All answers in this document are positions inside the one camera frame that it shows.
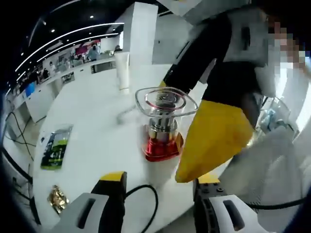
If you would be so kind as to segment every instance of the black cable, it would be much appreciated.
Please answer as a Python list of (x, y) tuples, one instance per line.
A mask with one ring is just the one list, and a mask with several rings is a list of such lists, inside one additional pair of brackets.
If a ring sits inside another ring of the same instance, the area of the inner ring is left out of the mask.
[(29, 119), (27, 120), (27, 122), (25, 124), (25, 128), (23, 129), (23, 133), (25, 133), (26, 127), (27, 127), (28, 123), (30, 122), (30, 120), (31, 120), (31, 117), (29, 117)]
[(294, 200), (294, 201), (290, 201), (290, 202), (286, 202), (286, 203), (278, 204), (278, 205), (253, 205), (249, 203), (245, 203), (245, 204), (248, 205), (250, 208), (256, 209), (256, 210), (279, 210), (279, 209), (285, 209), (285, 208), (293, 207), (296, 205), (300, 205), (305, 200), (306, 198), (302, 198), (299, 200)]
[(31, 143), (29, 143), (29, 142), (26, 142), (26, 143), (24, 143), (24, 142), (19, 142), (19, 141), (16, 141), (16, 140), (14, 140), (14, 139), (9, 138), (7, 135), (5, 135), (5, 137), (6, 137), (7, 139), (12, 140), (13, 142), (19, 143), (19, 144), (21, 144), (21, 145), (26, 145), (26, 144), (27, 144), (27, 145), (29, 145), (29, 146), (35, 147), (34, 144), (31, 144)]
[(137, 186), (136, 188), (133, 188), (131, 191), (127, 192), (126, 195), (125, 195), (125, 198), (127, 198), (129, 195), (135, 193), (136, 191), (138, 191), (138, 190), (140, 190), (142, 188), (149, 188), (155, 194), (155, 211), (152, 214), (148, 224), (146, 225), (146, 227), (141, 232), (141, 233), (145, 233), (146, 230), (150, 227), (151, 223), (153, 222), (153, 220), (154, 220), (154, 218), (156, 216), (157, 208), (159, 206), (159, 199), (158, 199), (157, 192), (156, 192), (155, 188), (153, 188), (151, 185), (148, 185), (148, 184), (140, 185), (140, 186)]
[(27, 197), (26, 195), (22, 194), (21, 192), (19, 192), (16, 188), (14, 188), (14, 190), (17, 192), (17, 194), (19, 194), (22, 198), (25, 198), (26, 200), (30, 201), (30, 198)]
[(261, 106), (261, 107), (263, 107), (263, 106), (264, 106), (264, 104), (267, 102), (267, 100), (268, 100), (268, 97), (266, 97), (266, 98), (264, 99), (264, 101), (263, 101), (263, 103), (262, 103), (262, 106)]
[(24, 142), (25, 142), (25, 146), (26, 146), (26, 148), (27, 148), (27, 151), (28, 151), (28, 153), (29, 153), (29, 155), (30, 155), (31, 160), (33, 161), (34, 159), (33, 159), (33, 157), (31, 156), (31, 153), (30, 153), (30, 151), (29, 151), (29, 148), (28, 148), (26, 139), (25, 139), (25, 137), (24, 137), (23, 131), (20, 129), (20, 126), (19, 126), (19, 123), (18, 123), (18, 121), (17, 121), (17, 117), (16, 117), (15, 113), (14, 113), (14, 112), (10, 112), (9, 115), (6, 117), (5, 121), (9, 118), (9, 116), (10, 116), (11, 114), (12, 114), (12, 115), (14, 116), (14, 118), (15, 118), (17, 127), (18, 127), (18, 129), (19, 129), (19, 131), (20, 131), (20, 133), (21, 133), (22, 138), (24, 139)]

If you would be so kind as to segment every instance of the white cabinet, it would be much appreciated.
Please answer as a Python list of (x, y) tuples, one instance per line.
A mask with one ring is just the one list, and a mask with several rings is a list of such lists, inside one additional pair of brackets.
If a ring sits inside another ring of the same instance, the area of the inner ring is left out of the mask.
[(51, 86), (46, 85), (36, 89), (35, 92), (26, 99), (27, 108), (34, 122), (38, 122), (47, 115), (54, 98)]
[(84, 66), (84, 67), (81, 67), (81, 68), (77, 68), (75, 71), (74, 71), (74, 79), (75, 80), (79, 80), (79, 79), (82, 79), (82, 78), (88, 78), (92, 73), (91, 73), (91, 67), (89, 66)]
[(25, 104), (21, 104), (18, 109), (13, 111), (16, 116), (16, 119), (12, 114), (7, 119), (7, 123), (8, 123), (7, 131), (9, 132), (9, 135), (12, 139), (16, 139), (20, 136), (20, 130), (22, 131), (24, 130), (27, 119), (29, 119), (29, 116), (28, 118), (25, 118), (24, 117), (25, 114), (23, 114), (23, 111), (25, 111), (25, 109), (27, 110), (27, 107), (25, 106), (26, 106)]

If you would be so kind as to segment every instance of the person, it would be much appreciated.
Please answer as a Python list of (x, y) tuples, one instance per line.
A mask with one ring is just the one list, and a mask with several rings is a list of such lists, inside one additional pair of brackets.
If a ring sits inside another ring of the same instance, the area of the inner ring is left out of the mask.
[(35, 69), (29, 75), (29, 83), (33, 83), (33, 82), (39, 83), (39, 76)]
[(71, 64), (70, 64), (70, 60), (69, 59), (67, 59), (67, 61), (66, 61), (66, 66), (67, 66), (67, 69), (71, 68)]
[(115, 51), (114, 51), (114, 54), (115, 54), (116, 52), (122, 52), (122, 49), (121, 49), (120, 45), (117, 45), (117, 46), (116, 46)]
[(94, 44), (94, 45), (92, 46), (92, 48), (89, 50), (89, 52), (88, 52), (88, 57), (89, 57), (89, 59), (91, 60), (91, 62), (94, 62), (94, 61), (97, 60), (98, 55), (99, 55), (99, 53), (98, 53), (98, 51), (97, 51), (97, 47), (96, 47), (96, 45)]
[(43, 76), (43, 79), (47, 79), (49, 77), (49, 72), (46, 68), (44, 68), (42, 76)]
[(55, 65), (53, 64), (53, 62), (50, 62), (50, 75), (51, 76), (55, 75), (55, 70), (56, 70)]

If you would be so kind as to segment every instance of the transparent lid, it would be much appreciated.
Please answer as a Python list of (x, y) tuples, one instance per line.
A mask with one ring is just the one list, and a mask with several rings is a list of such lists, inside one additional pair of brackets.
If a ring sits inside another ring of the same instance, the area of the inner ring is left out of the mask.
[(140, 89), (135, 94), (140, 111), (152, 118), (181, 117), (194, 114), (197, 103), (185, 92), (173, 87)]

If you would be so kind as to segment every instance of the white pillar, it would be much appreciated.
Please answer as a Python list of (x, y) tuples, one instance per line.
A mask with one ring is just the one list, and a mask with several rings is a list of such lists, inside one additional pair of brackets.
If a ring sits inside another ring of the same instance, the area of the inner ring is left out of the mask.
[(158, 7), (135, 2), (117, 20), (124, 22), (123, 51), (130, 52), (130, 66), (151, 65)]

